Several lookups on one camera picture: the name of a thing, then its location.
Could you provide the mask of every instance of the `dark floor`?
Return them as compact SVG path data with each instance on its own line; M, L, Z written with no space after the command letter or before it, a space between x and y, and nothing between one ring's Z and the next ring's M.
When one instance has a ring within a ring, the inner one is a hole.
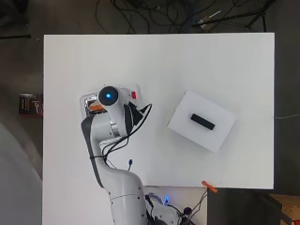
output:
M125 7L122 0L116 1ZM164 0L146 1L149 7L164 4ZM200 0L194 10L210 5L212 0ZM229 15L248 12L261 6L265 0L240 0L246 2L236 7ZM32 0L26 13L29 25L14 25L0 29L0 36L29 33L31 39L0 40L0 95L7 98L16 118L27 130L39 153L42 155L42 119L18 117L19 93L40 93L43 90L43 35L45 34L104 34L95 19L97 0ZM179 12L178 21L183 21L187 11L174 0ZM219 10L215 19L221 18L233 6L232 0L217 0L206 11L194 19L201 19ZM267 11L268 32L276 33L275 63L275 115L285 116L300 113L300 1L277 0ZM141 11L148 20L149 13ZM170 8L170 17L175 17ZM128 23L123 15L108 0L99 3L98 18L110 34L125 34ZM159 14L153 13L157 23L170 23ZM250 19L236 22L246 23ZM147 33L145 20L132 12L132 24L138 34ZM179 27L157 26L150 21L151 33L176 33ZM262 20L254 25L255 32L263 30ZM186 33L199 33L199 28L182 27ZM249 32L242 27L220 24L213 33ZM275 121L275 189L272 192L288 195L300 195L300 117ZM208 202L209 224L278 224L278 219L264 208L254 197L253 192L238 189L222 189L218 195L211 195Z

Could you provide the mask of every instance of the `cable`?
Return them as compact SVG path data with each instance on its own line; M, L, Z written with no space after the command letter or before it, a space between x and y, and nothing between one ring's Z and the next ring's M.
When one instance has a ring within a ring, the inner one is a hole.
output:
M129 9L128 7L128 4L126 3L126 1L122 0L123 4L126 6L127 9ZM127 31L127 34L130 33L130 29L132 28L132 31L134 34L136 34L134 28L133 28L133 25L132 25L132 14L131 12L129 12L129 16L130 16L130 22L128 23L129 24L129 28L128 28L128 31Z
M233 6L224 14L224 16L222 17L225 18L234 8L235 8L236 4L233 2ZM214 25L209 32L212 32L213 30L215 30L218 26L220 25L220 22L218 22L216 25Z
M97 24L101 27L101 29L106 33L106 34L109 34L106 29L101 25L99 19L98 19L98 5L100 3L101 0L97 0L97 3L96 3L96 8L95 8L95 18L96 18L96 21L97 21Z
M123 137L123 138L120 139L120 141L116 142L116 143L110 148L110 150L103 156L104 161L106 160L106 158L108 157L108 155L109 155L110 153L112 153L112 152L114 152L114 151L117 151L117 150L119 150L120 148L124 147L124 146L122 146L122 147L119 147L119 148L114 149L114 147L115 147L117 144L121 143L121 142L122 142L123 140L125 140L125 139L128 139L130 136L132 136L134 133L136 133L136 132L142 127L143 123L146 121L146 119L147 119L149 113L151 112L152 104L149 104L149 105L145 106L145 107L142 109L142 111L144 111L144 110L146 110L146 109L148 109L148 108L149 108L149 110L148 110L146 116L144 117L144 119L143 119L143 120L141 121L141 123L139 124L139 126L138 126L135 130L131 131L131 133L128 134L126 137Z
M237 2L234 2L234 0L232 0L232 2L235 4L235 6L237 8L243 7L245 3L249 2L250 0L244 0L244 2L241 5L237 5L237 3L239 2L239 0L237 0Z
M122 10L125 9L121 9L119 6L116 5L115 0L111 0L112 5L123 15L123 17L125 18L125 20L127 21L128 25L129 25L129 31L130 32L130 28L132 29L133 33L136 34L136 31L134 29L134 27L131 24L131 12L130 12L130 21L128 20L128 17L125 15L125 13Z
M179 211L179 209L177 209L175 206L173 206L173 205L171 205L171 204L168 204L168 206L171 207L171 208L173 208L173 209L175 209L179 217L182 216L182 213L181 213L181 212Z
M185 221L185 223L183 225L188 225L189 222L191 221L191 219L201 210L201 204L203 202L203 200L205 199L205 197L207 196L207 190L204 192L204 194L201 196L199 202L194 206L194 208L191 210L191 213L189 215L189 217L187 218L187 220Z
M209 6L205 7L204 9L201 9L200 11L197 11L194 13L194 16L196 16L199 13L202 13L204 11L206 11L207 9L209 9L211 6L213 6L215 3L217 2L217 0L215 0L213 3L211 3Z
M107 159L107 161L116 169L116 167L113 165L113 163L111 161L109 161L108 159Z
M115 0L111 0L111 3L117 8L119 9L120 11L129 11L129 12L135 12L137 14L139 14L147 23L147 31L148 31L148 34L150 34L150 22L147 20L147 18L145 18L145 16L143 16L141 14L141 12L137 11L137 10L134 10L134 9L127 9L127 8L120 8L119 6L117 6L115 4Z
M276 116L274 117L275 119L290 119L290 118L294 118L294 117L298 117L300 116L300 114L294 114L294 115L287 115L287 116Z

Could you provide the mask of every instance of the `white table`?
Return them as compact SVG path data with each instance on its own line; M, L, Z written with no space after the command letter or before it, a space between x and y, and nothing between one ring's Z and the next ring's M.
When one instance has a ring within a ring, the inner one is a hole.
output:
M43 224L113 224L80 128L79 99L104 84L138 83L153 111L111 161L145 185L273 187L274 35L46 36ZM187 90L238 116L211 153L167 129ZM193 206L203 189L172 188ZM198 216L206 223L206 203Z

